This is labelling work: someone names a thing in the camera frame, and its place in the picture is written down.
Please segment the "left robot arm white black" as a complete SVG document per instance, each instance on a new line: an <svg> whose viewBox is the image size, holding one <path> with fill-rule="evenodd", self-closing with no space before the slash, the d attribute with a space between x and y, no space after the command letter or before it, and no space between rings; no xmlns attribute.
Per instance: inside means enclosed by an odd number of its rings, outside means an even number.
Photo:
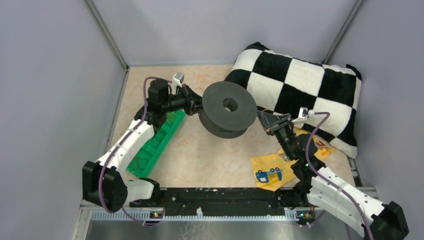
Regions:
<svg viewBox="0 0 424 240"><path fill-rule="evenodd" d="M143 83L144 104L135 114L124 135L101 157L82 167L83 200L115 213L126 203L142 200L154 207L160 202L159 187L148 178L124 181L123 174L139 150L153 139L167 114L183 110L196 114L202 98L184 83L184 74L171 80L147 77Z"/></svg>

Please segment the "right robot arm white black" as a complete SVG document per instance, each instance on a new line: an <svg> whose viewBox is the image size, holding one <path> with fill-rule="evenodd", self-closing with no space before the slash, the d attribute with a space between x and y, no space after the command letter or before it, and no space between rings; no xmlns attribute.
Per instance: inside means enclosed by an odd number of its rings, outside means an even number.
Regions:
<svg viewBox="0 0 424 240"><path fill-rule="evenodd" d="M321 112L323 119L311 133L295 133L295 122L307 120L316 114L304 107L296 119L288 113L257 113L266 134L276 137L287 159L294 162L290 168L299 180L293 188L294 202L299 206L309 204L323 209L365 240L404 240L410 231L399 204L394 201L384 203L368 196L316 158L318 149L313 137L330 117L329 112Z"/></svg>

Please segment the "black cable spool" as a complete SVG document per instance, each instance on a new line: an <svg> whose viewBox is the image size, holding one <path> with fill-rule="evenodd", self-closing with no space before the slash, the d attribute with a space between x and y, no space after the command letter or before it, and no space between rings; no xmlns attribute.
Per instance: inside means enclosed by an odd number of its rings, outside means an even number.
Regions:
<svg viewBox="0 0 424 240"><path fill-rule="evenodd" d="M201 103L198 118L202 126L222 139L243 135L258 114L252 95L242 86L229 81L209 85L202 95Z"/></svg>

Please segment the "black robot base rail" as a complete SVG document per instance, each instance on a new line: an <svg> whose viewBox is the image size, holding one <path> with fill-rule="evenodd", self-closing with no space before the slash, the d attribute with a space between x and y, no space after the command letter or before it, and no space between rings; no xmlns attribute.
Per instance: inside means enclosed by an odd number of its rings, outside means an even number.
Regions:
<svg viewBox="0 0 424 240"><path fill-rule="evenodd" d="M282 216L295 210L296 217L313 219L318 208L292 188L276 191L254 187L182 188L155 190L149 199L131 202L132 208L159 208L167 217L193 216L200 209L206 217Z"/></svg>

